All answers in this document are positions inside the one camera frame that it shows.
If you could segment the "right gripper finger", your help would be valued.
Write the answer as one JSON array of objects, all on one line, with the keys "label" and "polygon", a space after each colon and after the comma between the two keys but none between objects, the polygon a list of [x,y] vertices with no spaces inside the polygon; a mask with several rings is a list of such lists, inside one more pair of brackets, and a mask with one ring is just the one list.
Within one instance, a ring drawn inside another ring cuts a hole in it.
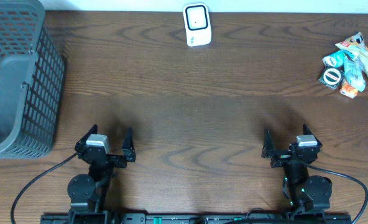
[{"label": "right gripper finger", "polygon": [[275,154],[275,146],[268,129],[264,132],[264,145],[262,148],[262,158],[271,158]]},{"label": "right gripper finger", "polygon": [[306,124],[303,124],[303,135],[313,135],[313,133]]}]

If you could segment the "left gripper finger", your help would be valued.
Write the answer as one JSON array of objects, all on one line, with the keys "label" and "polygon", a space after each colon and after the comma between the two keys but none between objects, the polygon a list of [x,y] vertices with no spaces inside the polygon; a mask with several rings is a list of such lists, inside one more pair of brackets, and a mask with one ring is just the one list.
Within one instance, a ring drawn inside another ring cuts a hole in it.
[{"label": "left gripper finger", "polygon": [[127,130],[121,149],[125,157],[136,157],[132,128]]},{"label": "left gripper finger", "polygon": [[90,137],[91,134],[98,133],[98,125],[94,124],[90,130],[78,141],[79,145],[86,144],[87,139]]}]

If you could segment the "small orange box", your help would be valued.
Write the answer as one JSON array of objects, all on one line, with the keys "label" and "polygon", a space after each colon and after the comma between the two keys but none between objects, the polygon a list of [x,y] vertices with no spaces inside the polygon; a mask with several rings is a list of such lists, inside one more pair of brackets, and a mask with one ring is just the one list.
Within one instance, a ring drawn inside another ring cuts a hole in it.
[{"label": "small orange box", "polygon": [[349,82],[344,78],[341,82],[341,87],[339,89],[339,92],[351,99],[355,98],[358,94],[358,90],[355,89],[353,86],[349,84]]}]

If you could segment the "dark green round-logo packet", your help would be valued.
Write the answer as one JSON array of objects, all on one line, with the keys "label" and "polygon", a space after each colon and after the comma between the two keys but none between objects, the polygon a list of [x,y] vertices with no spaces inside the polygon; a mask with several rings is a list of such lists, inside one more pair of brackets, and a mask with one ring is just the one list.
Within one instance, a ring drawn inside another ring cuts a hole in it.
[{"label": "dark green round-logo packet", "polygon": [[337,89],[344,77],[344,72],[338,68],[326,67],[318,81],[332,90]]}]

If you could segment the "teal white candy packet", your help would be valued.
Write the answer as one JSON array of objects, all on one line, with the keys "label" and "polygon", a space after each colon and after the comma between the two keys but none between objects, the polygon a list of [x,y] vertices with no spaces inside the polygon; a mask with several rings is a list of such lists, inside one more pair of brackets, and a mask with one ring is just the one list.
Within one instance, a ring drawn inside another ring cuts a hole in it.
[{"label": "teal white candy packet", "polygon": [[326,67],[340,68],[344,65],[345,54],[342,50],[327,55],[322,58],[322,62]]}]

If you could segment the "yellow snack bag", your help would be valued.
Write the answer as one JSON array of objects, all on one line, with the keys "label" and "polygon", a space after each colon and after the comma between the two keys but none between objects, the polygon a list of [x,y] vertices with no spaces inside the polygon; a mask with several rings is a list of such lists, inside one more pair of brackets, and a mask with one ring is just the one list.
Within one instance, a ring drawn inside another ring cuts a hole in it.
[{"label": "yellow snack bag", "polygon": [[335,46],[348,53],[353,60],[358,58],[362,64],[363,72],[368,77],[368,48],[361,32],[346,38],[344,41],[335,44]]}]

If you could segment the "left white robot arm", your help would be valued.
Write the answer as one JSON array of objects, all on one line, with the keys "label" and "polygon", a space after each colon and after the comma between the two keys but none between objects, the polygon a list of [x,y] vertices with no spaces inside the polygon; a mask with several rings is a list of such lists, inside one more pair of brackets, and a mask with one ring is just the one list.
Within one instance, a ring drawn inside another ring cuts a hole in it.
[{"label": "left white robot arm", "polygon": [[125,169],[136,161],[132,128],[127,130],[121,150],[122,155],[109,153],[108,137],[92,128],[76,143],[78,158],[89,165],[87,174],[76,175],[67,187],[71,199],[69,223],[119,223],[119,215],[104,209],[106,195],[116,168]]}]

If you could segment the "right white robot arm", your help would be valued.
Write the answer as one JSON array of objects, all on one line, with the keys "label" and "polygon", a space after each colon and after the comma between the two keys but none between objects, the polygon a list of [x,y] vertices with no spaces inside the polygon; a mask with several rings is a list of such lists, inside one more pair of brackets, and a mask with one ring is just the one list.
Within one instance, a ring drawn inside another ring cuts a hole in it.
[{"label": "right white robot arm", "polygon": [[265,130],[261,157],[270,159],[272,168],[283,168],[283,192],[290,200],[287,219],[308,214],[322,215],[330,208],[332,181],[320,175],[309,175],[307,166],[317,160],[322,143],[303,125],[303,134],[288,149],[276,149],[269,130]]}]

